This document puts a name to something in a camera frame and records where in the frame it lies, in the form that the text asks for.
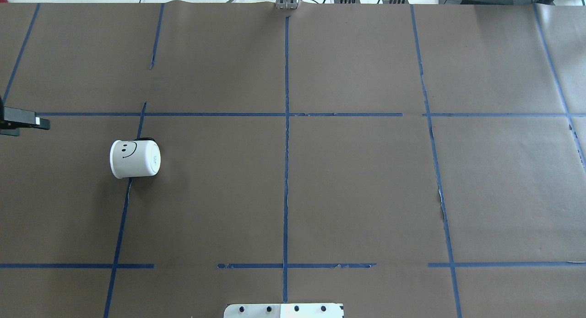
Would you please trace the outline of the white pedestal column with base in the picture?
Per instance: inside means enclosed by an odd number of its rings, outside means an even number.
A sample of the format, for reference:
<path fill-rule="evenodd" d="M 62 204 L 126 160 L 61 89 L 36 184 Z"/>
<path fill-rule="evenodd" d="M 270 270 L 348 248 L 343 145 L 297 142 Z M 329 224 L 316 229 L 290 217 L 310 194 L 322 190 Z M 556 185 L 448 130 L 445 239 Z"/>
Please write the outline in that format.
<path fill-rule="evenodd" d="M 260 303 L 232 304 L 224 310 L 224 318 L 343 318 L 339 303 Z"/>

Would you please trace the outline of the brown paper table cover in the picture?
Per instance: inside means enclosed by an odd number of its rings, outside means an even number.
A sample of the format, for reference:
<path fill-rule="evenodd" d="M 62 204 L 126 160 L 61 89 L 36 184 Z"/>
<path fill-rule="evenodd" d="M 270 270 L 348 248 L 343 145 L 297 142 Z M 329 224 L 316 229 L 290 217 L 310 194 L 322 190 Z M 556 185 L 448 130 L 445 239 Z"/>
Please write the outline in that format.
<path fill-rule="evenodd" d="M 1 93 L 3 318 L 585 316 L 583 6 L 4 3 Z"/>

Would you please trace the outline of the white smiley mug black handle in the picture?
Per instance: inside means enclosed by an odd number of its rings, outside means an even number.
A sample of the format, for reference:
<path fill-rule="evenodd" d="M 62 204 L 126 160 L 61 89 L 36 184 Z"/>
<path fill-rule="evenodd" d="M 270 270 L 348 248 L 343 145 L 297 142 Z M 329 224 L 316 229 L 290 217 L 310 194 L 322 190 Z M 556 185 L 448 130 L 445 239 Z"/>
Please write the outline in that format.
<path fill-rule="evenodd" d="M 150 137 L 116 140 L 109 150 L 109 166 L 117 179 L 155 176 L 161 161 L 159 146 Z"/>

